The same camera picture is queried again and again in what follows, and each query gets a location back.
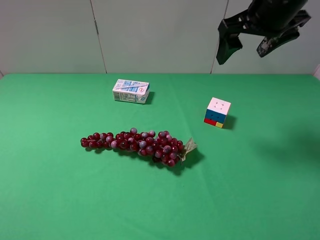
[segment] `grape leaf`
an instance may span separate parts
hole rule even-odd
[[[192,150],[197,148],[197,144],[194,142],[193,138],[190,138],[189,141],[185,144],[183,154],[181,156],[181,161],[186,160],[187,153],[190,153]]]

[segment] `rubik's cube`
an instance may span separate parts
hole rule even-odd
[[[204,122],[218,128],[224,126],[231,103],[213,97],[206,109]]]

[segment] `green cloth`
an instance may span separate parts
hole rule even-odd
[[[147,104],[113,100],[117,79]],[[212,97],[225,128],[204,123]],[[0,80],[1,240],[319,240],[320,82],[310,75],[9,74]],[[86,151],[168,130],[182,166]]]

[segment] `white face of cube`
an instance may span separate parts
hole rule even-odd
[[[218,98],[213,97],[209,103],[207,109],[212,110],[216,113],[227,115],[231,103],[228,101],[223,101]]]

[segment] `red square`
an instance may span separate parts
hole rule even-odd
[[[210,124],[210,125],[212,125],[212,126],[216,126],[216,124],[217,124],[216,121],[213,121],[213,120],[211,120],[211,119],[209,119],[209,118],[205,118],[205,119],[204,119],[204,122],[205,122],[206,124]]]

